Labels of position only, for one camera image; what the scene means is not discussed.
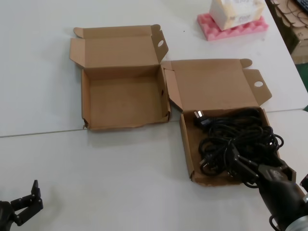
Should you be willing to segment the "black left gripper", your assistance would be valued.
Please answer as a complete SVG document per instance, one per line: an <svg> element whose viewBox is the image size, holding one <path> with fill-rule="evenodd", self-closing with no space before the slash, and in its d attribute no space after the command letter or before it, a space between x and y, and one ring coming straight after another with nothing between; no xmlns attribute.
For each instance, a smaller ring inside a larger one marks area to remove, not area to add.
<svg viewBox="0 0 308 231"><path fill-rule="evenodd" d="M6 201L0 202L0 231L10 231L14 219L31 219L43 209L43 201L38 184L38 180L34 180L30 195L15 199L11 203ZM21 209L24 210L19 214L15 214L16 211Z"/></svg>

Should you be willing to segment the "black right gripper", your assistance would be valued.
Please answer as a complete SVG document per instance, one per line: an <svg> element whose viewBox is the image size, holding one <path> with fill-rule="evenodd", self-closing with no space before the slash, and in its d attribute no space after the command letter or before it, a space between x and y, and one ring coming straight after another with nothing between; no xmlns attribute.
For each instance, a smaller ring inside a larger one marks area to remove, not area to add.
<svg viewBox="0 0 308 231"><path fill-rule="evenodd" d="M243 180L258 179L259 193L270 212L306 212L304 193L296 183L296 172L283 160L274 166L259 165L260 156L253 150L249 144L231 141L229 170Z"/></svg>

